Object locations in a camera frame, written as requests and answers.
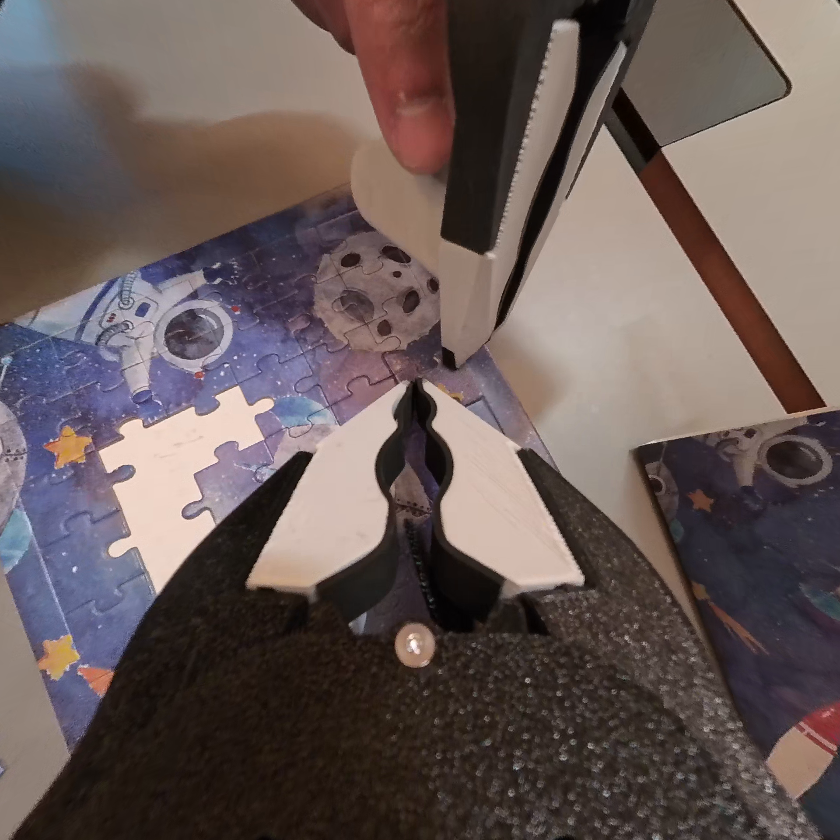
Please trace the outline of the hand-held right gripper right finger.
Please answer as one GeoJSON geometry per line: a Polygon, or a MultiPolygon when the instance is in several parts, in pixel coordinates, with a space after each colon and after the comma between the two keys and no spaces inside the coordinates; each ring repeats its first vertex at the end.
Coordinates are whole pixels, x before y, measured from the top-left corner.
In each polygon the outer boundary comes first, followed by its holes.
{"type": "Polygon", "coordinates": [[[529,463],[530,449],[437,385],[418,385],[425,459],[437,482],[430,578],[456,610],[485,622],[500,601],[578,590],[585,573],[529,463]]]}

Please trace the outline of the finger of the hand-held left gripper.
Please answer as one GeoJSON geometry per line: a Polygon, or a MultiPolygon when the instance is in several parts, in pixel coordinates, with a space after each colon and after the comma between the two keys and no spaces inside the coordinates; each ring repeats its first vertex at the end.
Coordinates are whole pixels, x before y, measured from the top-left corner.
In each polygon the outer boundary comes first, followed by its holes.
{"type": "MultiPolygon", "coordinates": [[[[578,24],[557,20],[549,43],[580,41],[579,30],[578,24]]],[[[444,359],[458,367],[498,329],[498,301],[506,281],[494,281],[495,245],[480,255],[441,234],[449,160],[435,175],[411,174],[384,142],[368,143],[353,158],[351,186],[364,219],[408,255],[420,258],[438,279],[444,359]]]]}
{"type": "Polygon", "coordinates": [[[550,41],[494,247],[500,288],[496,326],[521,286],[571,192],[627,71],[624,41],[550,41]]]}

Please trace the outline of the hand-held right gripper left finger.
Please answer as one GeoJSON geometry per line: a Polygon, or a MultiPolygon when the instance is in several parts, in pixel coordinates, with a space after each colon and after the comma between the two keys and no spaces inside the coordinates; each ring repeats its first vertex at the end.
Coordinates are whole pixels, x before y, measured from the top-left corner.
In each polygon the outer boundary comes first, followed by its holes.
{"type": "Polygon", "coordinates": [[[376,606],[396,579],[392,484],[405,465],[413,386],[402,382],[323,439],[247,580],[327,602],[341,615],[376,606]]]}

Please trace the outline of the space jigsaw puzzle board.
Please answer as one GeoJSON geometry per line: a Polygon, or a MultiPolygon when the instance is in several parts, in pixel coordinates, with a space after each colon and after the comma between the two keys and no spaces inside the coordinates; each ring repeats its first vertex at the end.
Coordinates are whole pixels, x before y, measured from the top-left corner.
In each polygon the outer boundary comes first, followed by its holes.
{"type": "Polygon", "coordinates": [[[551,460],[439,284],[340,189],[2,326],[2,568],[73,750],[155,595],[222,520],[400,381],[551,460]]]}

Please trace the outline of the beige desk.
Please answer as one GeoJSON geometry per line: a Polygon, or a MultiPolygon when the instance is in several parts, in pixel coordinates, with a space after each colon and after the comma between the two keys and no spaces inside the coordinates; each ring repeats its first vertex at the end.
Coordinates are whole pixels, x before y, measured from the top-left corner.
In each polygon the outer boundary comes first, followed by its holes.
{"type": "MultiPolygon", "coordinates": [[[[290,2],[4,2],[2,320],[350,178],[357,62],[290,2]]],[[[631,448],[783,405],[611,134],[490,355],[560,471],[689,591],[631,448]]]]}

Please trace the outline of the person's left hand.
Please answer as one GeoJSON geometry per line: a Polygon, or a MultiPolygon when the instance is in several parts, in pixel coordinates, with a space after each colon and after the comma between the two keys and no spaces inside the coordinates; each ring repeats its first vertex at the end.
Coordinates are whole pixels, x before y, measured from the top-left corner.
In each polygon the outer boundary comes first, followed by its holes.
{"type": "Polygon", "coordinates": [[[455,126],[443,1],[295,1],[358,60],[382,136],[408,172],[448,163],[455,126]]]}

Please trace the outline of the space print puzzle box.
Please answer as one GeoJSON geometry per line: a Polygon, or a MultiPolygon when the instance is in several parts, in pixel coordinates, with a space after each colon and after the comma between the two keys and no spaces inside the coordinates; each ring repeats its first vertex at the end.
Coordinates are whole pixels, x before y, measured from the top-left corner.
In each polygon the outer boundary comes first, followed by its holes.
{"type": "Polygon", "coordinates": [[[838,835],[838,410],[634,454],[745,728],[838,835]]]}

